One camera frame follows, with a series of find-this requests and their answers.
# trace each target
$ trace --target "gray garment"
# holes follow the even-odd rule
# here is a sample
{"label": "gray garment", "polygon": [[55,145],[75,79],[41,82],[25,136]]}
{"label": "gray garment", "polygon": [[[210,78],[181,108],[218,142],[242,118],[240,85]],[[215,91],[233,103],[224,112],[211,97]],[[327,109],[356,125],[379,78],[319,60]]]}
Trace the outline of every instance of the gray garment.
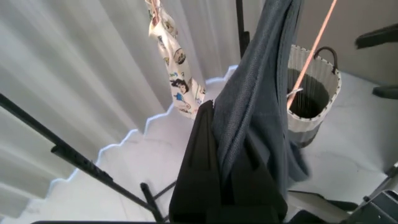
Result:
{"label": "gray garment", "polygon": [[301,0],[266,0],[238,68],[215,100],[213,133],[223,183],[249,138],[282,195],[289,177],[301,181],[307,168],[287,139],[287,62]]}

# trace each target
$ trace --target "drying rack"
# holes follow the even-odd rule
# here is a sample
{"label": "drying rack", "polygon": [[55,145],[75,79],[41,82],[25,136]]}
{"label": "drying rack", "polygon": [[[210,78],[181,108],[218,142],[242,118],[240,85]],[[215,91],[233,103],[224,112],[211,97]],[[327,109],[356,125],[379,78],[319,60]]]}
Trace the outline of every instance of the drying rack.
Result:
{"label": "drying rack", "polygon": [[[241,57],[249,44],[249,32],[244,31],[243,24],[243,3],[242,0],[236,0],[236,14],[238,17],[238,36],[239,36],[239,49]],[[38,122],[31,115],[26,113],[23,109],[13,103],[10,99],[5,97],[0,93],[0,106],[5,110],[13,114],[15,117],[20,119],[26,125],[37,131],[43,137],[48,139],[50,142],[54,143],[55,146],[51,148],[51,153],[54,153],[59,158],[67,161],[74,167],[82,170],[86,174],[90,175],[92,178],[100,181],[104,185],[107,185],[111,189],[117,191],[126,198],[132,200],[136,204],[146,208],[148,211],[152,212],[156,222],[166,222],[169,216],[162,216],[157,204],[156,199],[161,197],[164,193],[175,186],[176,181],[172,182],[165,189],[161,190],[158,194],[153,195],[150,191],[148,184],[145,182],[140,184],[142,193],[145,196],[146,202],[141,200],[139,197],[135,196],[124,187],[113,181],[113,178],[107,174],[105,171],[101,170],[98,166],[92,163],[89,159],[81,155],[77,150],[72,148],[64,140],[46,128],[43,124]]]}

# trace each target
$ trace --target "tile floor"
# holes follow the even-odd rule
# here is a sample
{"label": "tile floor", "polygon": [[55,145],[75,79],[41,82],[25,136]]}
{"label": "tile floor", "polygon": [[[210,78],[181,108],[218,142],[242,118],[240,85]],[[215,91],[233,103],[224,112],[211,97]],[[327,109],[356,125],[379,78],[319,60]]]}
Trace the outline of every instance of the tile floor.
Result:
{"label": "tile floor", "polygon": [[[215,98],[223,85],[209,82],[207,98]],[[374,86],[343,74],[334,107],[303,150],[312,176],[294,190],[359,203],[385,178],[382,170],[398,161],[398,101],[372,96]],[[156,193],[177,178],[192,124],[172,110],[151,122],[145,135],[133,134],[123,146],[105,151],[99,167],[144,200],[141,182]],[[164,215],[171,195],[169,191],[157,201]],[[2,224],[37,220],[154,221],[144,208],[80,171],[71,181],[58,182],[46,200],[31,201],[20,218],[6,218]]]}

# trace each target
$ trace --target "basket handle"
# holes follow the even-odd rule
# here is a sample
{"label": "basket handle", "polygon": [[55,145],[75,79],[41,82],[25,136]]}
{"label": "basket handle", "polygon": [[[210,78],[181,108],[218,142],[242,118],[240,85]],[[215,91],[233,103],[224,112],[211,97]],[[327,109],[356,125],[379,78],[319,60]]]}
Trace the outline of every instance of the basket handle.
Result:
{"label": "basket handle", "polygon": [[331,72],[333,74],[335,74],[336,73],[336,69],[338,69],[338,66],[337,66],[337,54],[336,54],[335,50],[333,50],[331,47],[324,46],[324,47],[319,48],[315,52],[315,54],[313,55],[313,58],[316,59],[316,57],[318,56],[319,52],[321,52],[322,50],[329,50],[333,54],[333,64],[334,64],[334,66],[333,66],[333,70]]}

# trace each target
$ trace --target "curtain fold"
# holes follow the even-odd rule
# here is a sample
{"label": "curtain fold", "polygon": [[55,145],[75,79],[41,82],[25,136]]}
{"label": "curtain fold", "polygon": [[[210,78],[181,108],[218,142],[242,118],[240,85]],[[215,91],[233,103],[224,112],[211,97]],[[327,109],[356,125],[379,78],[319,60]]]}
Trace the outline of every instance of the curtain fold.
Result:
{"label": "curtain fold", "polygon": [[[162,3],[201,85],[239,62],[234,0]],[[0,93],[95,161],[172,102],[148,26],[144,0],[3,0]],[[52,146],[0,108],[0,217],[18,217],[73,172]]]}

